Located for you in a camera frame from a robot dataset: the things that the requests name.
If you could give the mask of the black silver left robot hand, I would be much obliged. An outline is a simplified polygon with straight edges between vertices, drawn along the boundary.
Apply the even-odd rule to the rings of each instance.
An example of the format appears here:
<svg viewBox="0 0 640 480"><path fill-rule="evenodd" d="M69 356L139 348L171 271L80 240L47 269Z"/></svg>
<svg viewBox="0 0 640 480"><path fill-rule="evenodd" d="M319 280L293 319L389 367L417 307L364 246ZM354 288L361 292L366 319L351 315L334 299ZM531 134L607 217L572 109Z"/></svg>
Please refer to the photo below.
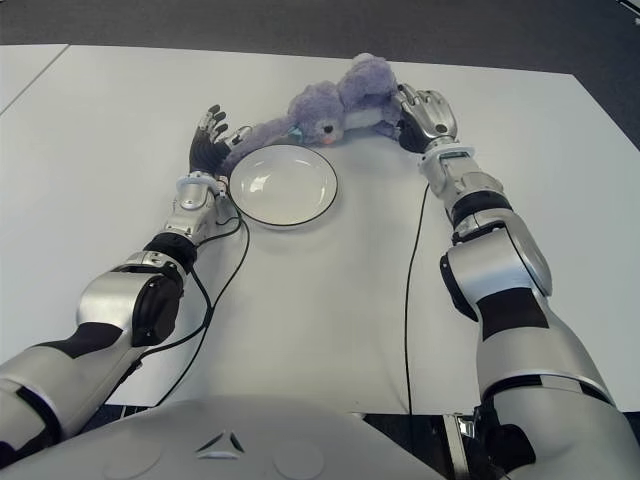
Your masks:
<svg viewBox="0 0 640 480"><path fill-rule="evenodd" d="M242 157L242 149L252 128L229 130L226 113L219 105L206 110L197 124L189 150L189 169L211 175L228 176Z"/></svg>

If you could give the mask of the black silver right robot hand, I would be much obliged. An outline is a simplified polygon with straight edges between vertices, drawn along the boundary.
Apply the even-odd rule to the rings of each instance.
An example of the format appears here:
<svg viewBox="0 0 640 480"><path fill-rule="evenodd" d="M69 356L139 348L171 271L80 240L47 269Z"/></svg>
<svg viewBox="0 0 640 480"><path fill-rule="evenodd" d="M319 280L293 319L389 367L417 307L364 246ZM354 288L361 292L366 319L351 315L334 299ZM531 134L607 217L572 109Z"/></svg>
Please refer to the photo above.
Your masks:
<svg viewBox="0 0 640 480"><path fill-rule="evenodd" d="M455 116L438 91L399 84L393 101L400 111L398 142L403 149L422 154L432 146L457 141Z"/></svg>

